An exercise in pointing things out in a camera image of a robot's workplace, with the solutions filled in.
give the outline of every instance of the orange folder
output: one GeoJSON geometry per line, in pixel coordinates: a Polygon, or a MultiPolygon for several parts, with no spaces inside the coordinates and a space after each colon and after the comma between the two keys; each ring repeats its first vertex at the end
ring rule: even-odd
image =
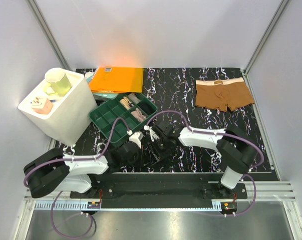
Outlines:
{"type": "Polygon", "coordinates": [[[93,93],[141,93],[143,69],[131,67],[100,67],[89,83],[93,93]]]}

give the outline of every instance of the white wall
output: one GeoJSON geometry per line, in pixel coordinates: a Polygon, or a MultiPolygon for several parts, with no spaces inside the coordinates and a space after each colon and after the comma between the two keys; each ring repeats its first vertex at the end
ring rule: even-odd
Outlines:
{"type": "Polygon", "coordinates": [[[41,155],[49,138],[17,106],[60,67],[25,0],[0,0],[0,240],[11,239],[26,188],[24,166],[41,155]]]}
{"type": "Polygon", "coordinates": [[[290,2],[249,78],[281,177],[302,213],[302,0],[290,2]]]}
{"type": "Polygon", "coordinates": [[[72,69],[245,67],[280,0],[37,0],[72,69]]]}

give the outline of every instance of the gray floor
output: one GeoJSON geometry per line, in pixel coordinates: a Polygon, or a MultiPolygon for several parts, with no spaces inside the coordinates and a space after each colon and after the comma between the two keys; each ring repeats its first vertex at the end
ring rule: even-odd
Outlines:
{"type": "MultiPolygon", "coordinates": [[[[245,209],[247,203],[240,203],[245,209]]],[[[74,211],[55,211],[58,225],[74,211]]],[[[291,240],[288,221],[281,203],[256,203],[250,212],[238,217],[210,217],[197,212],[105,212],[94,215],[97,230],[88,240],[291,240]]],[[[89,220],[83,216],[58,227],[64,234],[83,234],[89,220]]],[[[60,240],[63,237],[52,230],[49,211],[36,210],[33,214],[27,240],[60,240]]]]}

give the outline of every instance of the marble surface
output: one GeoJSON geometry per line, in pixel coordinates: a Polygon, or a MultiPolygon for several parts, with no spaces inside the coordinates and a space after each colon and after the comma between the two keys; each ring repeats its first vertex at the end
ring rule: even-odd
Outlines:
{"type": "MultiPolygon", "coordinates": [[[[78,73],[92,72],[94,69],[78,69],[78,73]]],[[[221,112],[195,106],[195,80],[217,80],[241,77],[240,69],[234,68],[145,68],[143,94],[153,101],[158,111],[176,110],[182,112],[189,124],[195,128],[221,129],[235,125],[244,130],[264,153],[264,164],[253,172],[269,172],[270,164],[256,122],[252,105],[241,107],[234,112],[221,112]]],[[[159,119],[177,124],[181,118],[171,113],[159,116],[159,119]]],[[[75,155],[94,155],[105,146],[106,139],[93,123],[85,130],[75,146],[65,146],[60,142],[56,148],[75,155]]],[[[141,168],[123,167],[123,172],[219,172],[221,156],[218,152],[199,147],[178,147],[166,161],[156,163],[148,150],[148,164],[141,168]]]]}

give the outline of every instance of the shorts waistband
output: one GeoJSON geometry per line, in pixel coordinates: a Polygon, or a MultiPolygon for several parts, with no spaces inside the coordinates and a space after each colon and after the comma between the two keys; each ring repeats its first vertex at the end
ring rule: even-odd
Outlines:
{"type": "Polygon", "coordinates": [[[241,83],[244,82],[242,77],[239,78],[233,78],[233,79],[227,79],[227,80],[215,80],[215,81],[201,81],[201,80],[196,80],[197,85],[204,85],[204,86],[214,86],[214,85],[228,85],[232,83],[241,83]]]}

